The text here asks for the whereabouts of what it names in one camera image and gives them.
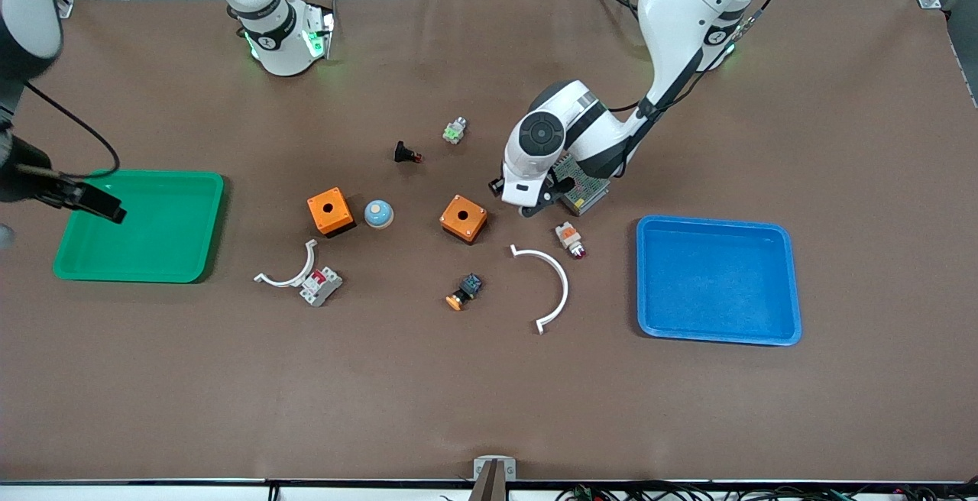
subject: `white curved tube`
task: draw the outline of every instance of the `white curved tube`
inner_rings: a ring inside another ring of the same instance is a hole
[[[563,306],[567,303],[567,293],[570,293],[570,284],[567,282],[567,273],[563,271],[563,268],[560,267],[560,263],[556,261],[555,258],[551,257],[551,255],[543,253],[540,250],[532,250],[532,248],[517,250],[517,246],[513,246],[511,244],[510,251],[513,251],[514,257],[522,257],[524,254],[529,255],[529,257],[537,257],[539,260],[545,261],[547,264],[551,265],[551,267],[553,267],[553,269],[555,269],[560,276],[560,285],[563,285],[563,296],[560,298],[560,303],[551,313],[537,320],[537,331],[540,331],[540,334],[542,335],[544,334],[544,326],[551,323],[553,318],[558,316],[560,311],[563,310]]]
[[[299,275],[290,279],[287,282],[274,282],[271,278],[265,274],[258,274],[255,276],[254,281],[265,282],[270,286],[300,286],[303,284],[306,278],[309,277],[309,273],[312,272],[312,265],[316,262],[316,254],[313,253],[312,247],[316,246],[316,240],[308,240],[306,242],[306,264],[303,267],[303,271]]]

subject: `orange cube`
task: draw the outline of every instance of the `orange cube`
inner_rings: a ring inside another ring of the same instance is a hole
[[[316,228],[327,238],[342,234],[357,225],[339,188],[310,198],[308,204]]]
[[[441,227],[465,243],[473,244],[487,219],[489,213],[486,209],[461,196],[455,196],[445,212],[441,213]]]

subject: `brown table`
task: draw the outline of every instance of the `brown table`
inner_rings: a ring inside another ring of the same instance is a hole
[[[3,477],[451,477],[486,452],[529,479],[957,480],[978,458],[978,136],[944,18],[914,0],[776,0],[740,51],[653,130],[626,178],[552,227],[494,201],[504,140],[538,91],[608,105],[649,87],[638,27],[598,0],[339,4],[335,62],[275,79],[219,2],[83,2],[39,81],[128,168],[213,170],[230,188],[212,275],[71,283],[66,212],[0,209]],[[465,141],[441,140],[464,115]],[[32,95],[18,133],[67,170],[102,149]],[[423,166],[395,164],[405,140]],[[305,199],[384,198],[393,225],[322,241],[345,284],[322,309],[287,277]],[[474,247],[437,217],[485,205]],[[643,215],[771,221],[794,241],[805,334],[764,348],[647,338]],[[572,283],[565,312],[542,248]],[[485,278],[464,313],[444,303]]]

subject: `small white and green connector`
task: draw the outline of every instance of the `small white and green connector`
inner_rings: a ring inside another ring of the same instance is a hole
[[[468,125],[468,121],[465,118],[458,118],[448,123],[445,128],[445,133],[441,135],[450,144],[457,144],[461,142],[461,137],[465,136],[465,125]]]

